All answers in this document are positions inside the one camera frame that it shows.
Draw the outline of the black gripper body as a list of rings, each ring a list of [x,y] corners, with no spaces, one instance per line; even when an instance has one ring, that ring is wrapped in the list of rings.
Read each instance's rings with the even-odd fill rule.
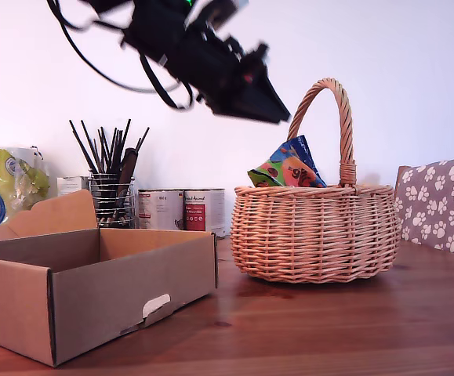
[[[166,54],[166,70],[196,88],[196,99],[203,99],[213,112],[215,99],[240,91],[243,74],[267,75],[267,51],[263,42],[246,52],[233,37],[222,40],[210,29],[188,29]]]

